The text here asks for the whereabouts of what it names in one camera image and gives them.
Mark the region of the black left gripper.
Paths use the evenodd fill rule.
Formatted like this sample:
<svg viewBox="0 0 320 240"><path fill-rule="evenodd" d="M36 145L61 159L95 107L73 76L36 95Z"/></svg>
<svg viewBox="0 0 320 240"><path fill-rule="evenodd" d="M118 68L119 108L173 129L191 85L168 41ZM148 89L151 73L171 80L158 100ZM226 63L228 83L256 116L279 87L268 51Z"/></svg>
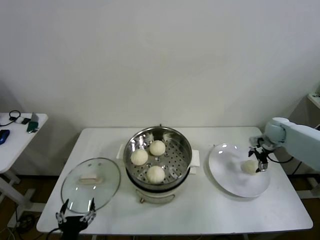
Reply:
<svg viewBox="0 0 320 240"><path fill-rule="evenodd" d="M62 205L59 212L55 214L58 228L62 232L62 240L77 240L80 232L88 227L88 222L92 222L96 217L95 199L88 203L88 212L84 216L65 216L69 199Z"/></svg>

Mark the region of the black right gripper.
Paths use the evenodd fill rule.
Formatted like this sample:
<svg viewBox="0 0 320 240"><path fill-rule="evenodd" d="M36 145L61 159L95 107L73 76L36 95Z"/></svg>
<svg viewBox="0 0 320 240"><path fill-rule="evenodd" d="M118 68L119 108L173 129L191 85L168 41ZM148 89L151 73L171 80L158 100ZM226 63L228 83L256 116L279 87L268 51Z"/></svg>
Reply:
<svg viewBox="0 0 320 240"><path fill-rule="evenodd" d="M265 172L268 169L268 153L263 147L250 148L248 151L248 157L255 154L256 158L259 160L256 173Z"/></svg>

